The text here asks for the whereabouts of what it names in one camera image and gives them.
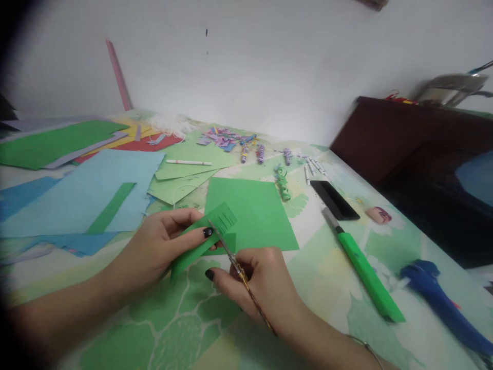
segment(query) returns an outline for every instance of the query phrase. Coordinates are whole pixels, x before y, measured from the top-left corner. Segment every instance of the fingernail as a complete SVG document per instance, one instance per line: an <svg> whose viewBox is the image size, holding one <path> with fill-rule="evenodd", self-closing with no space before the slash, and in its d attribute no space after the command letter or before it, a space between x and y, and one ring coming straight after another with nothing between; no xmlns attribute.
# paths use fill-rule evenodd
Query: fingernail
<svg viewBox="0 0 493 370"><path fill-rule="evenodd" d="M212 281L214 280L214 271L213 270L207 270L205 272L205 276L207 276L207 278Z"/></svg>
<svg viewBox="0 0 493 370"><path fill-rule="evenodd" d="M209 236L212 235L213 232L214 232L213 228L204 229L204 238L208 238Z"/></svg>

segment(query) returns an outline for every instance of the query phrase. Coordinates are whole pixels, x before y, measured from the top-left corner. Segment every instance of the smartphone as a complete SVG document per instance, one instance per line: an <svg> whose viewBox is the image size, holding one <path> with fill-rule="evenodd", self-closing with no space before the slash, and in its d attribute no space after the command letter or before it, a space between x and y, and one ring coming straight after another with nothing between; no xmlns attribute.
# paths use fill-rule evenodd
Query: smartphone
<svg viewBox="0 0 493 370"><path fill-rule="evenodd" d="M328 181L310 180L310 184L339 221L360 219L356 211Z"/></svg>

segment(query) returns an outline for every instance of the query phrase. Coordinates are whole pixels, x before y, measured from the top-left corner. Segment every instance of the stainless steel pot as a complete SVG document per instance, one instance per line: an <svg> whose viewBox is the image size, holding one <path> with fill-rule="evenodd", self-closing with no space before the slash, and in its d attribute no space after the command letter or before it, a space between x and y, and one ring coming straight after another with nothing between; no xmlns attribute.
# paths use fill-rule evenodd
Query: stainless steel pot
<svg viewBox="0 0 493 370"><path fill-rule="evenodd" d="M434 103L455 107L471 95L492 98L493 92L480 91L488 75L452 73L435 77L415 99L420 103Z"/></svg>

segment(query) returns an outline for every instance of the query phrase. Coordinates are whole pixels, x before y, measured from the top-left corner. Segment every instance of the gold scissor handle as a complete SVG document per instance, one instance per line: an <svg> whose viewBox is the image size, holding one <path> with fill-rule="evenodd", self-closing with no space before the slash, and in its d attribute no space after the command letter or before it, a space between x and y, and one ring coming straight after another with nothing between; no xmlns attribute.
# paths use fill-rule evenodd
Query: gold scissor handle
<svg viewBox="0 0 493 370"><path fill-rule="evenodd" d="M245 274L245 271L243 270L243 268L240 266L239 263L237 265L237 269L240 271L238 273L238 276L240 277L241 281L243 282L243 285L245 286L246 291L248 292L248 294L252 298L252 301L255 304L255 307L257 307L257 311L258 311L260 317L262 317L263 321L265 322L265 324L267 325L267 327L269 328L269 330L272 332L272 334L274 334L277 337L276 331L272 327L272 325L269 322L269 320L267 320L267 317L263 313L262 309L260 308L260 306L257 303L257 300L255 299L255 296L253 295L252 291L250 290L250 287L248 286L248 278L247 278L247 275Z"/></svg>

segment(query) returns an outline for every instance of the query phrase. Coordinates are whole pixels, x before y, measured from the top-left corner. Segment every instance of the scissors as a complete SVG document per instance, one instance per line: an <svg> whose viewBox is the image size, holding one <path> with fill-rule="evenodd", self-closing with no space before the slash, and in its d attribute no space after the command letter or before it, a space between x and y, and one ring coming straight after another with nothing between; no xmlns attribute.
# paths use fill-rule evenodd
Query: scissors
<svg viewBox="0 0 493 370"><path fill-rule="evenodd" d="M241 279L241 281L243 282L243 285L245 286L248 294L250 295L250 297L252 298L252 301L253 303L255 304L255 307L257 307L257 311L259 313L259 315L262 317L263 321L265 322L265 324L267 325L267 327L271 330L271 332L277 336L277 333L276 331L274 330L274 328L271 326L271 323L269 322L269 320L267 320L266 316L264 315L262 309L260 308L260 306L258 305L257 303L257 300L255 299L255 296L253 295L252 291L250 290L250 287L248 286L248 277L247 277L247 274L245 274L245 270L243 270L243 267L240 265L240 263L238 262L238 260L236 259L236 256L231 252L231 250L227 247L227 244L226 242L224 241L224 239L222 238L221 234L219 233L219 231L217 230L217 228L214 226L214 224L212 223L211 220L209 220L209 223L211 224L212 228L214 229L214 231L216 232L217 236L219 237L219 240L221 241L222 243L222 246L224 247L224 250L226 251L227 253L227 256L229 257L230 261L231 261L231 264L235 267L236 269L236 272L238 273L238 276L239 278Z"/></svg>

